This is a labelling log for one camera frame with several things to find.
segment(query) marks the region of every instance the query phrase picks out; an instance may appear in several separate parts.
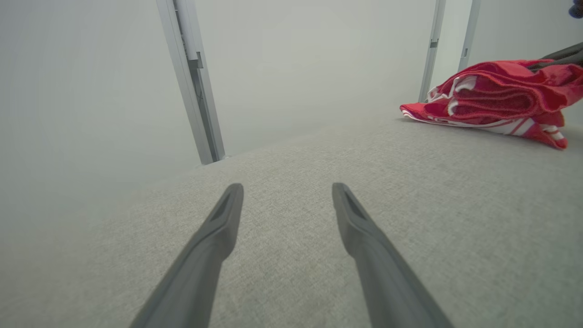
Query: red and white towel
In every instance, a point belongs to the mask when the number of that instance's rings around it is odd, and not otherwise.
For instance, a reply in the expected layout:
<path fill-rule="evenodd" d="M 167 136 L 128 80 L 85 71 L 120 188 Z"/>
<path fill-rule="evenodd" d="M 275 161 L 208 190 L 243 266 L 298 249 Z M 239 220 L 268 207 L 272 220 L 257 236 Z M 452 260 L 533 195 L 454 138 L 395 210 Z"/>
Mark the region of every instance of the red and white towel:
<path fill-rule="evenodd" d="M 561 109 L 583 97 L 583 68 L 551 65 L 536 73 L 536 61 L 474 65 L 434 87 L 428 103 L 401 105 L 404 116 L 431 124 L 517 135 L 565 149 Z"/>

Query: textured gray surface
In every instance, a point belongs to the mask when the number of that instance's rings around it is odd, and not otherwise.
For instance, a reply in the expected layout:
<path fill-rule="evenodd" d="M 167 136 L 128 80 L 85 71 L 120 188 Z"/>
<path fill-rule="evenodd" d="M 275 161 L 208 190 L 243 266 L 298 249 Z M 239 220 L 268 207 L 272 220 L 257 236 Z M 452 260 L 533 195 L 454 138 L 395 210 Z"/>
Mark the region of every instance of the textured gray surface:
<path fill-rule="evenodd" d="M 212 327 L 368 327 L 340 241 L 344 182 L 457 327 L 583 324 L 583 130 L 557 151 L 377 113 L 0 239 L 0 326 L 126 327 L 232 182 Z"/>

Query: red towel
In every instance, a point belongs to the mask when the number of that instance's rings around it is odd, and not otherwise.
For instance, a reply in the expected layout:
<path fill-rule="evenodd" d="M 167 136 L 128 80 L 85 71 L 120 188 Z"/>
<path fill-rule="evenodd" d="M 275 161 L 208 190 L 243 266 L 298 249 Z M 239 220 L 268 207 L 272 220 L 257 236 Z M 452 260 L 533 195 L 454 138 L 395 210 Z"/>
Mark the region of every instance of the red towel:
<path fill-rule="evenodd" d="M 427 95 L 428 103 L 401 105 L 404 116 L 432 124 L 517 135 L 565 149 L 561 109 L 583 97 L 583 68 L 536 61 L 490 61 L 450 77 Z"/>

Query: red fabric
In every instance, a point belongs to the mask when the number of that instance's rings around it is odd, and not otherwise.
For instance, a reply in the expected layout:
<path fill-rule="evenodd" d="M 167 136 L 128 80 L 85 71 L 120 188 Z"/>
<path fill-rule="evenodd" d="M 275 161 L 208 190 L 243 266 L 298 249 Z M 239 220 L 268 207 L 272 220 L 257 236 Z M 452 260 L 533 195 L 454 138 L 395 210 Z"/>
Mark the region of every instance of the red fabric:
<path fill-rule="evenodd" d="M 583 97 L 583 68 L 552 65 L 536 73 L 527 69 L 548 61 L 552 60 L 493 61 L 471 66 L 434 88 L 429 95 L 430 103 L 404 104 L 401 111 L 428 123 L 478 125 L 484 130 L 520 135 L 564 149 L 567 140 L 560 133 L 558 137 L 552 126 L 564 126 L 561 109 Z M 467 88 L 457 90 L 460 83 Z M 529 126 L 532 124 L 527 131 L 520 127 L 515 131 L 492 128 L 496 122 L 511 121 L 518 125 L 517 120 L 523 118 L 532 119 L 525 121 Z"/>

